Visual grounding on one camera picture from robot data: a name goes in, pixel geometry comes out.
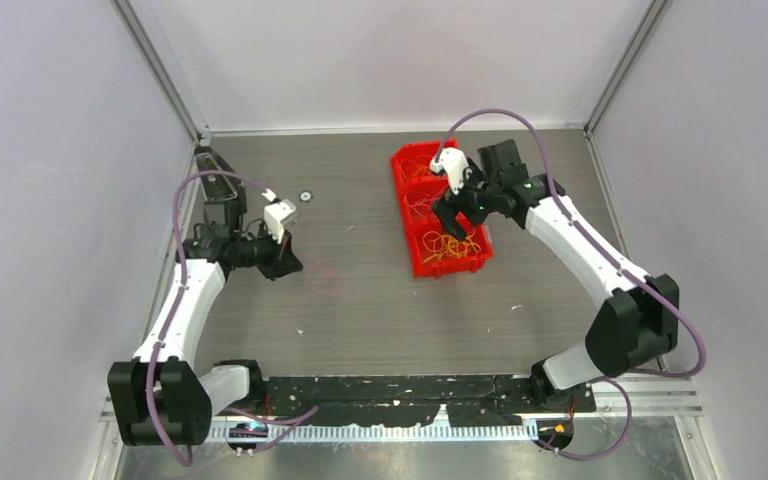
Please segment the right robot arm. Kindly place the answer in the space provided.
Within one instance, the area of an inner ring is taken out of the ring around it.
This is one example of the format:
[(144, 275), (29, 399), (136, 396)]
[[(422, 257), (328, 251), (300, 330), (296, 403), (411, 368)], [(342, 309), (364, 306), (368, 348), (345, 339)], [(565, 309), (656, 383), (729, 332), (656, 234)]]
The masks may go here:
[(514, 220), (542, 241), (582, 284), (597, 313), (578, 344), (535, 363), (528, 397), (556, 410), (571, 389), (602, 377), (616, 378), (671, 352), (678, 344), (679, 288), (663, 274), (649, 275), (620, 254), (578, 212), (547, 174), (530, 175), (517, 145), (506, 140), (483, 147), (474, 162), (445, 147), (429, 162), (447, 187), (432, 210), (443, 231), (466, 237), (460, 223), (484, 223), (491, 213)]

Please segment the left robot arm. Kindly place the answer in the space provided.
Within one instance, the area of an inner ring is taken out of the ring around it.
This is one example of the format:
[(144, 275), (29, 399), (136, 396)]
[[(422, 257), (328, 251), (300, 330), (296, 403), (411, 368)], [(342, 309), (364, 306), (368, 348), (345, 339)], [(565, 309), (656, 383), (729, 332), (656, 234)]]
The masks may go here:
[(112, 364), (107, 384), (120, 435), (129, 446), (196, 446), (213, 416), (235, 406), (258, 412), (267, 398), (254, 360), (226, 360), (199, 376), (193, 361), (210, 310), (236, 269), (255, 268), (276, 280), (300, 272), (288, 229), (297, 216), (287, 199), (268, 195), (258, 229), (242, 226), (241, 201), (224, 207), (224, 220), (194, 226), (182, 244), (173, 284), (147, 338), (129, 361)]

